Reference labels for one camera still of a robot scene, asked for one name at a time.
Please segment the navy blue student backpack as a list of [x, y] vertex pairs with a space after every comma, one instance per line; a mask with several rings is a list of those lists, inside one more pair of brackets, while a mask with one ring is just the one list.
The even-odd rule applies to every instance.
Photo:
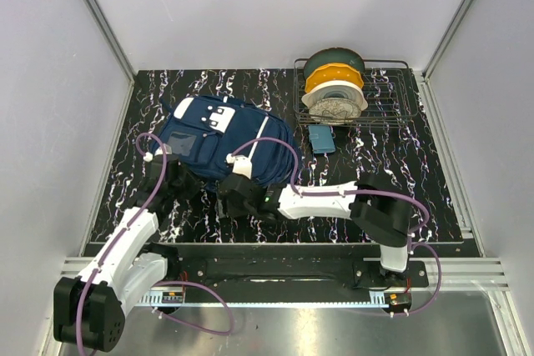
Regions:
[[260, 140], [238, 151], [251, 159], [252, 180], [262, 187], [290, 181], [293, 154], [300, 149], [293, 128], [273, 113], [229, 96], [191, 96], [174, 107], [162, 105], [169, 116], [159, 139], [209, 191], [232, 171], [226, 156], [255, 138]]

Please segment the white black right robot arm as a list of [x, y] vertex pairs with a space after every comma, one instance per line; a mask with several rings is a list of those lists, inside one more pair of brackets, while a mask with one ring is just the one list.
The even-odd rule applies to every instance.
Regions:
[[232, 173], [219, 185], [218, 197], [231, 218], [249, 215], [266, 223], [309, 217], [350, 220], [379, 244], [378, 269], [383, 283], [394, 287], [409, 275], [411, 203], [404, 195], [356, 181], [323, 187], [273, 184], [262, 188]]

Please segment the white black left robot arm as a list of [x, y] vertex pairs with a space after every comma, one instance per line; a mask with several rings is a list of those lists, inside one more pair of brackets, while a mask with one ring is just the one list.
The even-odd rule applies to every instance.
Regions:
[[178, 198], [191, 199], [201, 182], [174, 154], [149, 163], [141, 187], [106, 244], [75, 277], [53, 290], [53, 337], [103, 352], [122, 335], [125, 320], [156, 284], [180, 276], [178, 250], [150, 242]]

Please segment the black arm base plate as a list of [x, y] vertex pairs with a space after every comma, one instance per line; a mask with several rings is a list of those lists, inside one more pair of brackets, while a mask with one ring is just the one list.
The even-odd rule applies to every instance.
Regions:
[[390, 272], [363, 258], [183, 258], [178, 276], [205, 285], [237, 282], [334, 282], [344, 288], [428, 288], [426, 266], [410, 261]]

